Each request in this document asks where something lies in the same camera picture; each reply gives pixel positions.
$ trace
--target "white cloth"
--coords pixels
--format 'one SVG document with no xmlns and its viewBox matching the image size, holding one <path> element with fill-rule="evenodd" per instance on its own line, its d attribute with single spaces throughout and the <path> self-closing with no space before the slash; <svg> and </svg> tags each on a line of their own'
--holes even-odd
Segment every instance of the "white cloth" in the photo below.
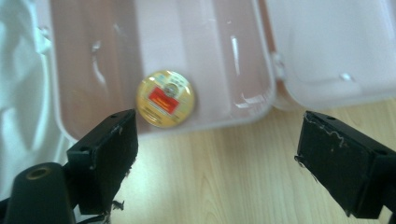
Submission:
<svg viewBox="0 0 396 224">
<path fill-rule="evenodd" d="M 64 164 L 71 146 L 56 125 L 50 76 L 35 52 L 34 15 L 33 0 L 0 0 L 0 200 L 18 173 Z"/>
</svg>

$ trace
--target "tin lid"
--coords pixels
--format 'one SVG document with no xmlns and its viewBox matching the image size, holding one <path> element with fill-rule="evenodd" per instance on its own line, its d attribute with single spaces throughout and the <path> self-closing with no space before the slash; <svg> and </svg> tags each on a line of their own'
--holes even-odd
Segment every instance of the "tin lid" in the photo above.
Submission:
<svg viewBox="0 0 396 224">
<path fill-rule="evenodd" d="M 173 71 L 158 71 L 146 77 L 137 89 L 137 109 L 150 124 L 170 128 L 183 122 L 194 108 L 190 82 Z"/>
</svg>

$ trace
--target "case lid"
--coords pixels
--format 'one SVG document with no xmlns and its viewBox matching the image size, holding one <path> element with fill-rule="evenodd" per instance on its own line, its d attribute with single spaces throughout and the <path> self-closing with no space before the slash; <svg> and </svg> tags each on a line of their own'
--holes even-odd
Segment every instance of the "case lid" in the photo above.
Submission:
<svg viewBox="0 0 396 224">
<path fill-rule="evenodd" d="M 324 108 L 396 94 L 396 4 L 390 0 L 267 0 L 285 85 Z"/>
</svg>

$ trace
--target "yellow label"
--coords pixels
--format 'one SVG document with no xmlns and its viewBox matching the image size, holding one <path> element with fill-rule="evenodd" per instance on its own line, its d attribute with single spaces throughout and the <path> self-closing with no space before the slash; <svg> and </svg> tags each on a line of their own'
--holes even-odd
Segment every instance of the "yellow label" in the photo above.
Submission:
<svg viewBox="0 0 396 224">
<path fill-rule="evenodd" d="M 170 128 L 185 120 L 195 104 L 189 81 L 172 71 L 146 77 L 137 89 L 137 110 L 150 124 Z"/>
</svg>

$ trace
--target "wooden floor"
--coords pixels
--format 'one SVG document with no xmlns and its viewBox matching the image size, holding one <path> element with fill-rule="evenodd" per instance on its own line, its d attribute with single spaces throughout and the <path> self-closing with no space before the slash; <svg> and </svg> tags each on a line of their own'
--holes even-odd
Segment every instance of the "wooden floor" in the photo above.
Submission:
<svg viewBox="0 0 396 224">
<path fill-rule="evenodd" d="M 320 111 L 396 149 L 396 100 Z M 387 223 L 347 217 L 294 160 L 304 110 L 248 125 L 141 140 L 113 223 Z"/>
</svg>

